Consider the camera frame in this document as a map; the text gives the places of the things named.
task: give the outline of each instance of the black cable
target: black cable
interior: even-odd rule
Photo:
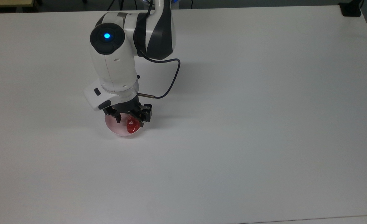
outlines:
[[[110,8],[111,8],[111,6],[113,5],[114,1],[115,1],[115,0],[113,0],[113,1],[111,2],[111,4],[110,4],[109,8],[108,8],[106,11],[109,11],[109,10],[110,10]]]
[[[143,58],[145,58],[146,60],[148,60],[148,61],[150,61],[150,62],[153,62],[153,63],[168,63],[168,62],[172,62],[172,61],[177,61],[177,62],[178,62],[178,68],[177,68],[177,71],[175,72],[174,79],[172,80],[171,85],[169,86],[168,90],[164,93],[164,95],[162,95],[162,96],[155,96],[154,98],[155,98],[155,99],[161,99],[161,98],[165,97],[165,96],[169,93],[169,91],[172,89],[172,86],[174,85],[175,80],[177,79],[178,72],[179,72],[179,68],[181,67],[181,60],[179,60],[178,58],[173,58],[173,59],[164,60],[164,61],[156,61],[156,60],[150,59],[150,58],[149,58],[149,57],[147,57],[145,54],[143,54],[141,50],[139,50],[138,45],[136,44],[136,28],[135,28],[135,30],[134,30],[133,39],[134,39],[134,45],[135,45],[136,51],[137,51],[137,52],[138,52],[138,53],[139,53]]]
[[[146,13],[145,19],[150,16],[150,11],[152,10],[152,6],[153,6],[153,0],[150,0],[148,12]]]
[[[123,5],[124,5],[124,0],[121,0],[120,11],[122,10]]]

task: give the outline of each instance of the wire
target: wire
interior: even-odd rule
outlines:
[[[178,58],[173,58],[173,59],[164,60],[164,61],[156,61],[156,60],[150,59],[145,54],[143,54],[141,50],[139,50],[138,45],[136,44],[136,28],[134,30],[133,39],[134,39],[134,45],[135,45],[135,48],[136,48],[137,52],[143,58],[145,58],[146,60],[148,60],[150,62],[153,62],[153,63],[168,63],[168,62],[172,62],[172,61],[177,61],[178,62],[177,71],[175,72],[174,79],[172,80],[171,85],[169,86],[168,90],[164,93],[164,95],[162,95],[162,96],[155,96],[154,98],[155,99],[161,99],[161,98],[165,97],[169,93],[169,91],[172,89],[172,86],[174,85],[175,80],[177,79],[179,68],[181,67],[181,60],[179,60]]]
[[[150,4],[149,4],[149,8],[148,8],[148,12],[146,13],[146,18],[148,18],[150,16],[150,11],[152,10],[152,6],[153,6],[153,0],[150,0]]]
[[[110,4],[109,8],[108,8],[106,11],[109,11],[109,10],[110,10],[110,8],[111,8],[111,6],[113,5],[114,1],[115,1],[115,0],[113,0],[113,1],[111,2],[111,4]]]
[[[123,5],[124,5],[124,0],[121,0],[120,11],[122,10]]]

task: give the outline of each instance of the red candy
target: red candy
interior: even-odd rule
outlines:
[[[127,119],[127,131],[128,133],[134,133],[136,132],[138,129],[140,128],[140,123],[139,121],[134,118],[133,116],[130,116]]]

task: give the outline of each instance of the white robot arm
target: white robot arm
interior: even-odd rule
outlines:
[[[162,60],[175,48],[175,29],[169,0],[155,0],[155,12],[108,12],[90,36],[90,53],[99,79],[84,95],[95,110],[103,110],[120,122],[120,113],[149,122],[152,105],[141,105],[134,55]]]

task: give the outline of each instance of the table surface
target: table surface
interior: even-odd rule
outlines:
[[[0,0],[0,7],[30,7],[34,0]]]
[[[367,215],[367,24],[338,6],[176,10],[182,61],[120,138],[83,89],[104,12],[0,14],[0,224]],[[160,95],[176,64],[136,58]]]

